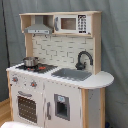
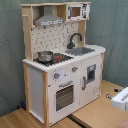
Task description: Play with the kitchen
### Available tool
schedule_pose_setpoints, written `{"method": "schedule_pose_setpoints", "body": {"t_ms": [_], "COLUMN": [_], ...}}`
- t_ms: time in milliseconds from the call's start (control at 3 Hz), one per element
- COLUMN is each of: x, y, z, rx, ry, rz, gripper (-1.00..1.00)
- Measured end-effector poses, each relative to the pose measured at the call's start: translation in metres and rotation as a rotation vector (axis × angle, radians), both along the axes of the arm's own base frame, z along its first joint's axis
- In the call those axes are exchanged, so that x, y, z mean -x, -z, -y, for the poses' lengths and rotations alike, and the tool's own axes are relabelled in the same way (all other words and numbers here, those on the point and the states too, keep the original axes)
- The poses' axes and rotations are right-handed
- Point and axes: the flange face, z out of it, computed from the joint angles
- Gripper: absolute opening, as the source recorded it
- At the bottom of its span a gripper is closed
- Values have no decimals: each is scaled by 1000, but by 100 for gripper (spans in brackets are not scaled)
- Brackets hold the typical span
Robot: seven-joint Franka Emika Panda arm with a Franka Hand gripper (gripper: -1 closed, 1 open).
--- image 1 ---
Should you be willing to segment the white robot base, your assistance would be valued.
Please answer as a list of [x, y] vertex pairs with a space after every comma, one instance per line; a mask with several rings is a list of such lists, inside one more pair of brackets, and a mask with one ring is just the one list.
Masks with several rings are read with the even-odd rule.
[[5, 122], [0, 128], [40, 128], [34, 125], [28, 125], [19, 122]]

